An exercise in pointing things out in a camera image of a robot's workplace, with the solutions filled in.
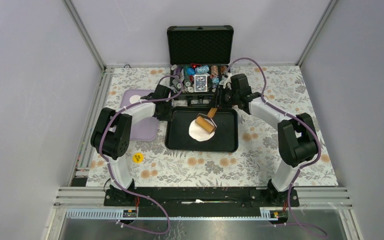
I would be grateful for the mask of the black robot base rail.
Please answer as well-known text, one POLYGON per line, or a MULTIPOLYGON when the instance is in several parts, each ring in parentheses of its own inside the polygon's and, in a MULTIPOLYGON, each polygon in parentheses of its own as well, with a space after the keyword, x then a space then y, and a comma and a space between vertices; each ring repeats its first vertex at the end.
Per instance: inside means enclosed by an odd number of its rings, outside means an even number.
MULTIPOLYGON (((150 197, 161 205, 168 203, 234 203, 246 207, 286 207, 288 191, 275 193, 266 187, 133 187, 129 191, 150 197)), ((292 188, 290 206, 299 207, 298 193, 292 188)), ((110 186, 104 206, 135 206, 137 196, 110 186)))

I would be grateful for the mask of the black baking tray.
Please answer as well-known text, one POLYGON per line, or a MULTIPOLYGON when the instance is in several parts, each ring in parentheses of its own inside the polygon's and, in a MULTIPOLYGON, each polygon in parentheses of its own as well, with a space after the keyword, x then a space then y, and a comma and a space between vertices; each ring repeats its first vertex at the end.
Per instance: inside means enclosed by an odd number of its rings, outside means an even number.
POLYGON ((165 146, 170 150, 233 153, 239 147, 238 113, 222 109, 215 113, 208 124, 215 127, 211 133, 196 124, 199 114, 209 108, 176 106, 172 120, 167 123, 165 146))

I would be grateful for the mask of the wooden rolling pin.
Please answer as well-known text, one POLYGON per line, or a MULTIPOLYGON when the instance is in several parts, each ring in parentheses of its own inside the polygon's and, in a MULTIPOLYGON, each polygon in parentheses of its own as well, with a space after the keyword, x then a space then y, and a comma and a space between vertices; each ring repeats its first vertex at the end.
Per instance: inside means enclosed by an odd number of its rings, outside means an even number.
POLYGON ((198 113, 195 122, 208 133, 215 132, 217 125, 215 124, 213 118, 216 115, 217 110, 217 108, 211 108, 207 114, 198 113))

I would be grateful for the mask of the white dough disc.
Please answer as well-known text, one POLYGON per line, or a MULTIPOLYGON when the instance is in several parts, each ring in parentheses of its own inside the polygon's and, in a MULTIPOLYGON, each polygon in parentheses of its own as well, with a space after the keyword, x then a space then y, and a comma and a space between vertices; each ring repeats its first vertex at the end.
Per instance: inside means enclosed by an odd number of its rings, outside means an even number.
POLYGON ((191 138, 198 142, 204 142, 210 140, 214 135, 215 131, 212 133, 208 133, 206 130, 204 130, 201 126, 199 126, 196 123, 196 120, 194 119, 188 128, 188 134, 191 138))

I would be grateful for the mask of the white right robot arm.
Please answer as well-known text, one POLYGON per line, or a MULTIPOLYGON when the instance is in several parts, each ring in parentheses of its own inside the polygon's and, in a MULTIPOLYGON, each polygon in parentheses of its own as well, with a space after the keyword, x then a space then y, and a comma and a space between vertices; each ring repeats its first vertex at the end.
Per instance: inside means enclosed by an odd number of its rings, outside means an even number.
POLYGON ((300 169, 321 152, 313 119, 307 113, 292 115, 269 103, 260 92, 253 92, 245 74, 227 73, 216 89, 215 104, 222 109, 237 106, 248 115, 269 124, 277 131, 281 163, 268 183, 267 201, 281 205, 300 169))

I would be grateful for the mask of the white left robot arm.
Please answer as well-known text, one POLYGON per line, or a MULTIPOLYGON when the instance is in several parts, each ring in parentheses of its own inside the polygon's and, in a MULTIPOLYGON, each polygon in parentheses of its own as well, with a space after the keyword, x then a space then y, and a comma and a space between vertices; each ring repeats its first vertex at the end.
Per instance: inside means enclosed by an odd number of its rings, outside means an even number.
POLYGON ((131 129, 138 122, 161 119, 171 114, 171 89, 158 84, 154 92, 120 110, 105 107, 94 126, 90 144, 104 159, 110 175, 110 185, 118 189, 116 199, 124 206, 132 204, 135 192, 129 188, 134 179, 125 158, 131 140, 131 129))

